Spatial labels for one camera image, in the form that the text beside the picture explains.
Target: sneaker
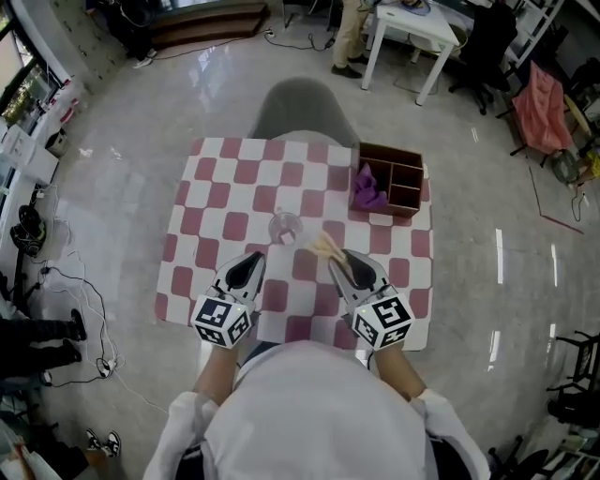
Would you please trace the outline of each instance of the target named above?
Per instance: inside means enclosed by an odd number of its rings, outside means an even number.
[[[152,58],[144,58],[143,60],[140,60],[137,64],[135,64],[133,67],[134,68],[142,68],[145,67],[146,65],[150,65],[152,63]]]
[[[83,323],[83,317],[79,310],[75,308],[71,310],[71,320],[77,325],[77,330],[79,331],[79,341],[86,341],[87,332],[85,331],[85,323]]]
[[[98,435],[94,433],[94,430],[89,428],[85,431],[87,435],[87,449],[88,450],[101,450],[102,443],[100,443],[100,439]]]
[[[114,430],[109,433],[109,440],[102,447],[102,451],[111,458],[118,457],[121,453],[121,438]]]
[[[335,65],[333,65],[331,67],[331,73],[333,73],[334,75],[339,75],[340,77],[346,77],[347,79],[362,79],[363,78],[362,73],[354,70],[353,68],[350,68],[349,66],[340,68],[340,67],[336,67]]]
[[[365,57],[364,55],[357,56],[356,58],[350,58],[350,57],[348,57],[348,61],[351,64],[363,64],[363,65],[367,65],[368,64],[368,57]]]
[[[82,355],[79,353],[79,350],[75,348],[75,345],[73,345],[70,341],[63,340],[63,347],[70,350],[71,355],[73,355],[74,362],[82,361]]]

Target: checkered tablecloth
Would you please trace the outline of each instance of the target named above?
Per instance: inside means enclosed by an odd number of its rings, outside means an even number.
[[[156,314],[189,325],[197,296],[216,270],[245,252],[266,255],[262,312],[253,335],[274,342],[312,339],[344,349],[367,348],[340,316],[324,259],[303,249],[321,230],[341,248],[368,253],[409,299],[416,321],[405,350],[427,345],[433,232],[427,167],[421,210],[411,219],[348,209],[351,154],[321,143],[204,139],[194,144],[172,210],[157,285]],[[271,241],[274,214],[299,216],[304,230],[291,246]]]

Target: wooden box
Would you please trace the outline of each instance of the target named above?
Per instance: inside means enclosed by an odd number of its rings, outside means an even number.
[[[362,208],[354,202],[354,180],[365,163],[377,180],[377,189],[387,194],[387,205]],[[352,157],[350,208],[410,218],[421,207],[423,159],[419,154],[372,143],[361,143]]]

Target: black pants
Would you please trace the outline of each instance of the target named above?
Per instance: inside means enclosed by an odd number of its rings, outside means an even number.
[[[152,42],[147,28],[140,28],[122,15],[107,18],[107,24],[113,37],[138,60],[143,60],[152,49]]]
[[[68,347],[29,346],[34,341],[62,338],[79,340],[75,322],[0,319],[0,378],[25,377],[73,363],[73,351]]]

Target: polished concrete floor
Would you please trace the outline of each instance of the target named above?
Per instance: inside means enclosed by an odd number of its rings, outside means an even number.
[[[320,24],[295,23],[285,34],[280,23],[275,29],[277,41],[295,45],[308,45],[309,32],[318,46],[329,38]],[[423,155],[433,199],[433,312],[427,348],[409,357],[427,384],[452,401],[482,449],[509,443],[543,420],[546,387],[568,374],[570,351],[553,338],[575,328],[598,331],[598,224],[588,221],[581,234],[540,217],[530,166],[540,189],[556,192],[546,195],[544,208],[563,211],[573,192],[524,154],[509,157],[516,144],[507,123],[482,117],[468,93],[448,94],[444,76],[439,93],[418,107],[414,94],[393,85],[402,69],[394,47],[382,50],[368,92],[331,75],[330,67],[330,52],[278,48],[261,37],[142,70],[124,67],[69,127],[72,145],[56,183],[57,215],[69,221],[72,235],[57,223],[44,254],[75,276],[83,267],[77,254],[68,254],[78,250],[104,297],[119,365],[127,360],[117,371],[130,389],[166,409],[199,369],[191,330],[154,313],[163,241],[190,146],[201,137],[244,137],[272,85],[298,75],[318,79],[335,92],[361,140]],[[588,199],[586,218],[597,213],[591,189]],[[50,195],[40,204],[48,210],[52,201]],[[46,317],[76,307],[67,293],[49,290],[66,286],[76,292],[79,282],[49,276],[38,297]],[[101,319],[83,311],[93,362]],[[53,378],[96,373],[84,362],[56,369]],[[141,478],[165,423],[161,410],[115,377],[45,389],[43,396],[70,443],[83,444],[88,427],[102,435],[117,429],[123,456],[107,477]]]

